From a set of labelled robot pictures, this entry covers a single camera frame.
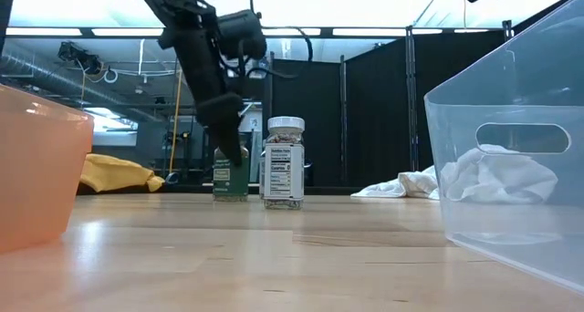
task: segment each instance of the clear plastic bin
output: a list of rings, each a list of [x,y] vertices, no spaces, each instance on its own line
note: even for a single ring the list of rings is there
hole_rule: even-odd
[[[571,0],[425,97],[448,239],[579,292],[583,37]]]
[[[93,119],[0,85],[0,253],[67,228]]]

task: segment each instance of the yellow cloth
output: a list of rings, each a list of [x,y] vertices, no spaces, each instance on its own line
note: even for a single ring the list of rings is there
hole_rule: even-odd
[[[90,153],[85,157],[81,182],[95,192],[148,184],[150,192],[162,187],[164,180],[132,161]]]

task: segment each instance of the orange plastic container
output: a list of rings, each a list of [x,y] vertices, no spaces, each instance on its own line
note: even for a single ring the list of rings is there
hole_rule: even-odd
[[[0,85],[0,253],[65,231],[92,135],[90,115]]]

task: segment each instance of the wooden table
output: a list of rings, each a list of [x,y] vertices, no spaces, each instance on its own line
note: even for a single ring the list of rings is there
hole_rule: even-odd
[[[582,296],[450,244],[437,203],[251,201],[78,198],[60,241],[0,255],[0,311],[584,310]]]

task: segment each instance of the crumpled white towel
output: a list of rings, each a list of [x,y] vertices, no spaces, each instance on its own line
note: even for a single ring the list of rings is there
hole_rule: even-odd
[[[542,203],[554,191],[558,177],[531,157],[484,144],[471,149],[440,171],[444,198],[465,203]],[[434,167],[402,172],[398,178],[370,185],[355,198],[418,197],[438,200]]]
[[[529,156],[483,144],[440,171],[444,198],[465,203],[543,203],[558,183]]]
[[[416,197],[438,200],[438,183],[434,167],[423,172],[401,172],[398,178],[389,182],[373,184],[360,192],[353,193],[354,198],[400,198]]]

